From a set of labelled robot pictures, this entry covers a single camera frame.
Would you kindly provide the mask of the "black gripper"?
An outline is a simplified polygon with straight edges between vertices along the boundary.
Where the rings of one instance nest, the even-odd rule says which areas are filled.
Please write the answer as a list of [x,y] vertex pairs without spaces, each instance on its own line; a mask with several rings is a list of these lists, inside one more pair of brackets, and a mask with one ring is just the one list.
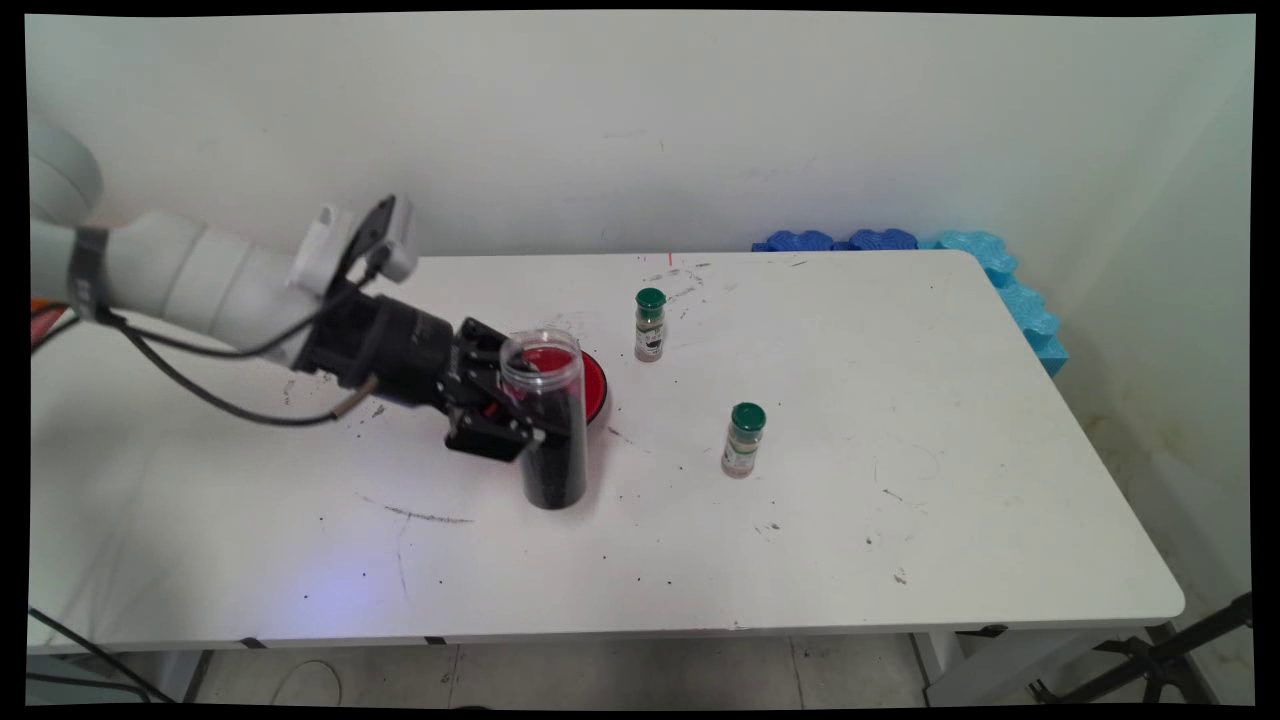
[[544,429],[498,405],[507,334],[471,316],[454,327],[349,281],[338,281],[328,296],[339,304],[312,324],[294,372],[323,372],[356,389],[374,379],[379,398],[448,413],[451,451],[513,462],[545,441]]

